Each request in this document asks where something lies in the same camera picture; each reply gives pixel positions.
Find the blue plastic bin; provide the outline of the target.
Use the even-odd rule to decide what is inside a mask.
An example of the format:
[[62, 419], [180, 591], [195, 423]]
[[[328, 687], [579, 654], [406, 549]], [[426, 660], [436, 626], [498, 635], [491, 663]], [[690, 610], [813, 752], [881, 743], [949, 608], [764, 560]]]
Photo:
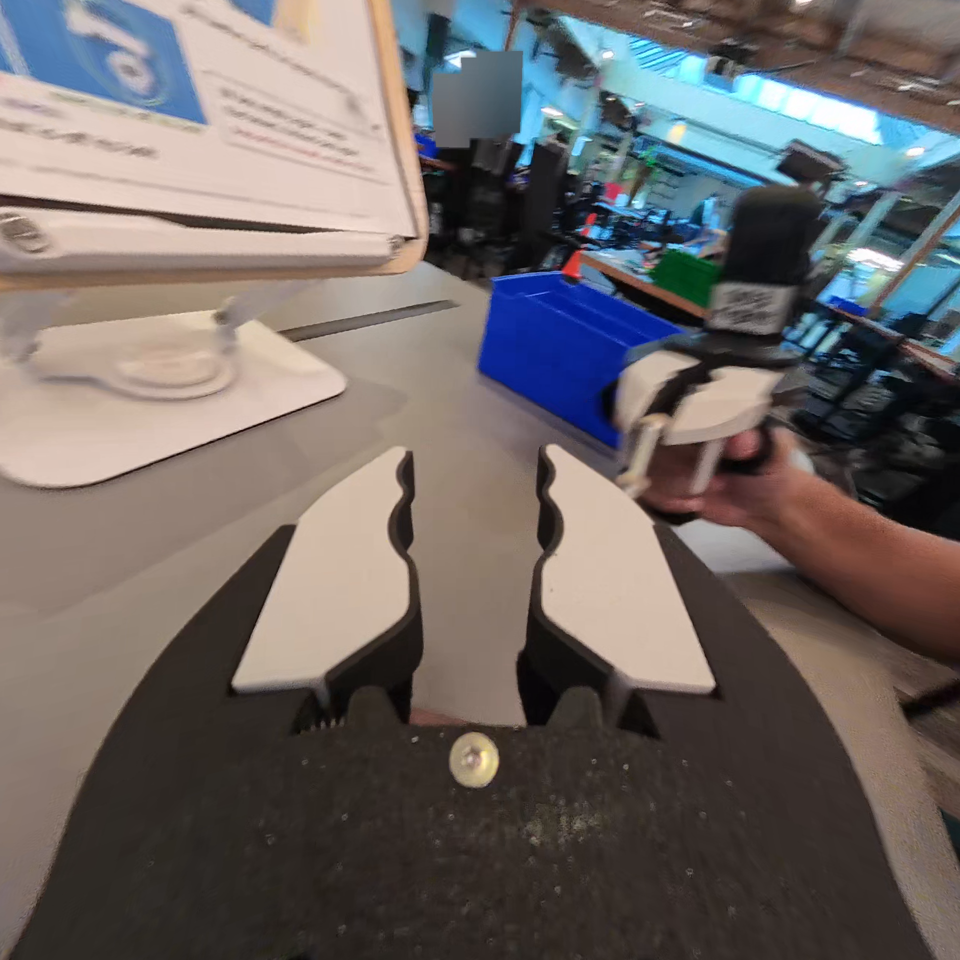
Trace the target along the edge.
[[477, 368], [614, 449], [618, 433], [603, 412], [602, 393], [631, 350], [680, 332], [557, 271], [499, 276], [492, 282]]

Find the person's right hand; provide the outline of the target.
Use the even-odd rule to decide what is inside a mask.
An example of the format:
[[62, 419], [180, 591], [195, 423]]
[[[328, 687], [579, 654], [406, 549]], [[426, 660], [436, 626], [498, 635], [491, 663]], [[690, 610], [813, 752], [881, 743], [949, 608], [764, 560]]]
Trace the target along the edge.
[[796, 463], [795, 435], [785, 427], [769, 427], [727, 439], [705, 489], [694, 493], [693, 481], [707, 451], [705, 443], [659, 448], [638, 504], [669, 522], [695, 519], [746, 529], [771, 516], [786, 494], [808, 478]]

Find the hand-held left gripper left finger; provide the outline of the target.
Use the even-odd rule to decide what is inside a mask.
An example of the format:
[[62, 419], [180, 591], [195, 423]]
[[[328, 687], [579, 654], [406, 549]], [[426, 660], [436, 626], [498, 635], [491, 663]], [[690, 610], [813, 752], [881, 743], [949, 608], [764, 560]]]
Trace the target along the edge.
[[[313, 690], [339, 694], [359, 667], [391, 687], [410, 667], [374, 666], [375, 649], [419, 608], [409, 556], [415, 494], [411, 450], [392, 447], [325, 491], [294, 525], [231, 680], [237, 694]], [[366, 668], [362, 662], [368, 657]]]

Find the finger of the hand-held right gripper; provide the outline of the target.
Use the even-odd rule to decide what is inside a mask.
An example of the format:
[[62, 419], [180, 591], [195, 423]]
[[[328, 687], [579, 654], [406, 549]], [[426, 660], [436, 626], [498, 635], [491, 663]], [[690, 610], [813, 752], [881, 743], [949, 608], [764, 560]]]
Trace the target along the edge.
[[615, 483], [638, 501], [646, 493], [659, 447], [693, 446], [690, 426], [678, 426], [680, 409], [704, 381], [704, 360], [673, 350], [656, 350], [626, 366], [613, 394], [613, 425], [618, 433]]
[[707, 490], [730, 438], [760, 427], [785, 376], [782, 369], [720, 367], [678, 403], [663, 439], [667, 447], [699, 449], [688, 488], [691, 498]]

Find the hanging black monitor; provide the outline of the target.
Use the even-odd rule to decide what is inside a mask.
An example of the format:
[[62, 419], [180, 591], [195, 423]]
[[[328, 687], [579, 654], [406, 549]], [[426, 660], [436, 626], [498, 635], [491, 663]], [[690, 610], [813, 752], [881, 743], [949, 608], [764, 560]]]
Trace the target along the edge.
[[848, 166], [838, 155], [794, 139], [784, 147], [774, 171], [796, 184], [828, 185], [842, 178]]

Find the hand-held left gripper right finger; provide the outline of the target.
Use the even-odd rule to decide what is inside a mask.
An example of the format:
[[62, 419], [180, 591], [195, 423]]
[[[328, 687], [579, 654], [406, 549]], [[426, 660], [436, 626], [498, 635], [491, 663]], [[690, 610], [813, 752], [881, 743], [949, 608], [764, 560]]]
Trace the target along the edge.
[[530, 659], [555, 686], [712, 694], [716, 680], [654, 521], [557, 443], [538, 451]]

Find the grey desk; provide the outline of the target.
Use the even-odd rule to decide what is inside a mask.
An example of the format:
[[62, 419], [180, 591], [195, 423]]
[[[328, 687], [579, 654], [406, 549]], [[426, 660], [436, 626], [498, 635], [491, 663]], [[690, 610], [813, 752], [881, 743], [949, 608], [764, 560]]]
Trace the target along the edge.
[[[560, 444], [604, 473], [611, 461], [477, 373], [488, 302], [426, 264], [322, 281], [265, 323], [345, 374], [339, 398], [99, 486], [2, 479], [2, 958], [144, 674], [277, 528], [387, 449], [414, 452], [425, 641], [414, 705], [520, 723], [538, 450]], [[817, 696], [931, 953], [958, 958], [958, 866], [888, 669], [893, 643], [749, 534], [692, 523], [678, 536]]]

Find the wooden background table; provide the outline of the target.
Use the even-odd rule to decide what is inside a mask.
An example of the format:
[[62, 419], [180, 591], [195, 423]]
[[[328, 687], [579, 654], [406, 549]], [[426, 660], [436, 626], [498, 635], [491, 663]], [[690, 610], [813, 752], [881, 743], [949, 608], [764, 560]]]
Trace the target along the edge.
[[[666, 310], [671, 310], [681, 316], [678, 320], [681, 326], [701, 329], [711, 316], [710, 308], [657, 286], [644, 271], [635, 268], [631, 256], [630, 251], [588, 249], [580, 254], [579, 270], [581, 274], [587, 270], [602, 274], [623, 297], [660, 317], [666, 317]], [[884, 347], [892, 348], [898, 357], [921, 367], [938, 381], [958, 383], [958, 362], [927, 348], [916, 339], [833, 304], [814, 302], [809, 314], [816, 317], [809, 329], [818, 333], [817, 338], [804, 345], [807, 333], [798, 331], [794, 338], [784, 339], [788, 353], [796, 355], [802, 364], [833, 356], [839, 338], [856, 331], [859, 336], [869, 336], [882, 342]]]

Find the person's right forearm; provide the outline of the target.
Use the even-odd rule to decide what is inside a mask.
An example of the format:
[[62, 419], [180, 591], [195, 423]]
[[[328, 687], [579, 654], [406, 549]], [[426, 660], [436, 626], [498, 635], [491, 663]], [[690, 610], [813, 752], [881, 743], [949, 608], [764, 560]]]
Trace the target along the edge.
[[764, 537], [883, 637], [958, 664], [958, 542], [898, 524], [804, 474]]

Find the wooden document stand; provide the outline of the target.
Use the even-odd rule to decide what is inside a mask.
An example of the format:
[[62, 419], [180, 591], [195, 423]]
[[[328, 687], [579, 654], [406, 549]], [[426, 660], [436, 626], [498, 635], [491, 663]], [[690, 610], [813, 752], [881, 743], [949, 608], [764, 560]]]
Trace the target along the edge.
[[371, 2], [414, 237], [2, 193], [2, 475], [93, 486], [342, 394], [261, 318], [424, 258], [425, 190], [390, 2]]

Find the green plastic bin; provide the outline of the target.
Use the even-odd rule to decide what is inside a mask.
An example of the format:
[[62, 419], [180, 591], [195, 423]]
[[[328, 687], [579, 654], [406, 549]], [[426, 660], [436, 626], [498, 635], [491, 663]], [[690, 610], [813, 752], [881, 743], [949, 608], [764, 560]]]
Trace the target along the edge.
[[721, 269], [719, 262], [698, 257], [680, 248], [667, 248], [649, 268], [647, 276], [661, 290], [707, 308], [711, 304]]

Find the printed instruction sheet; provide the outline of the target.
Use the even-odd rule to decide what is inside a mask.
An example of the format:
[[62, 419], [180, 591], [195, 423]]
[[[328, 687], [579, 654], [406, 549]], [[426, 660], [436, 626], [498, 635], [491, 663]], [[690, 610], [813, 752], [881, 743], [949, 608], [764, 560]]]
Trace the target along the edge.
[[3, 1], [2, 193], [416, 235], [372, 2]]

